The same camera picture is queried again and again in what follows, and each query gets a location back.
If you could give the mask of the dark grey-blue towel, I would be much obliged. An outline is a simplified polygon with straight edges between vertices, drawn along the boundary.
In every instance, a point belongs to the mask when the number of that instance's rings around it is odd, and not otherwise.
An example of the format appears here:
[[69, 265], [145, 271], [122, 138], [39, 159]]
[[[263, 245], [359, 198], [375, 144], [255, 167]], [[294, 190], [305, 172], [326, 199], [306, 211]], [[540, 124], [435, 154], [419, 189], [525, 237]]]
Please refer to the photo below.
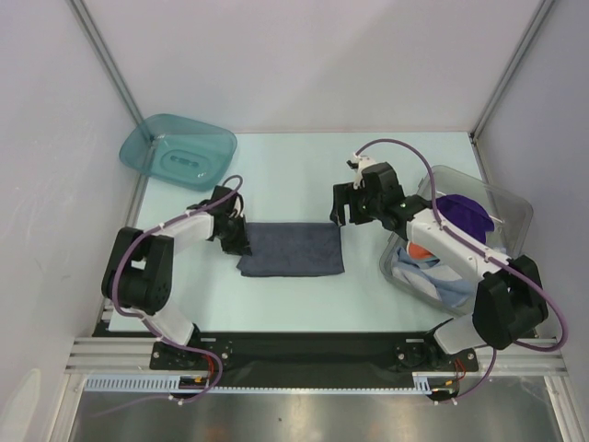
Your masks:
[[332, 223], [250, 223], [245, 277], [323, 277], [345, 272], [340, 228]]

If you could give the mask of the purple towel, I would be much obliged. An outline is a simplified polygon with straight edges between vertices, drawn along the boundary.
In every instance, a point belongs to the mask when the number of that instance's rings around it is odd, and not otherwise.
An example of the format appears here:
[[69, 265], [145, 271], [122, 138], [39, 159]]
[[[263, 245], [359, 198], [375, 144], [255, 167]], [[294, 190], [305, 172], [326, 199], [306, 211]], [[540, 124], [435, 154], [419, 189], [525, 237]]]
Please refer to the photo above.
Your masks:
[[437, 198], [436, 205], [449, 222], [482, 244], [487, 242], [487, 234], [494, 231], [488, 212], [466, 196], [448, 194]]

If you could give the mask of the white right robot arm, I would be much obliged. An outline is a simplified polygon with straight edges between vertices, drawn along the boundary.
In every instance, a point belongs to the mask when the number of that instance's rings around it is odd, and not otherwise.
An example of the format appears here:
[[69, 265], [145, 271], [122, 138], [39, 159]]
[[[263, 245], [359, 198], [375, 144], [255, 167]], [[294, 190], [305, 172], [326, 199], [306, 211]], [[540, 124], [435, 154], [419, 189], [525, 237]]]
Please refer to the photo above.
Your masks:
[[354, 179], [334, 185], [332, 222], [343, 227], [378, 221], [430, 251], [476, 288], [472, 312], [438, 326], [434, 340], [423, 347], [428, 366], [446, 369], [469, 347], [503, 350], [548, 318], [533, 260], [511, 258], [475, 240], [441, 214], [437, 197], [406, 195], [387, 162], [357, 157], [347, 165]]

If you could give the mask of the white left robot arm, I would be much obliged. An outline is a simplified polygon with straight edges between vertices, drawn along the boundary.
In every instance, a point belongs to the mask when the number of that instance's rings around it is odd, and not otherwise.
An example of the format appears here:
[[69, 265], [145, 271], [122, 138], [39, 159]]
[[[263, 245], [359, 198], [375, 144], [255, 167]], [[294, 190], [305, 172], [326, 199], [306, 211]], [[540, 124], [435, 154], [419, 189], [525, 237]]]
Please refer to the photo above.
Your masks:
[[101, 293], [123, 317], [136, 318], [170, 345], [170, 357], [183, 368], [202, 360], [193, 340], [198, 327], [171, 300], [174, 259], [203, 241], [220, 242], [228, 255], [249, 256], [245, 204], [236, 189], [215, 186], [209, 199], [147, 230], [124, 227], [115, 238]]

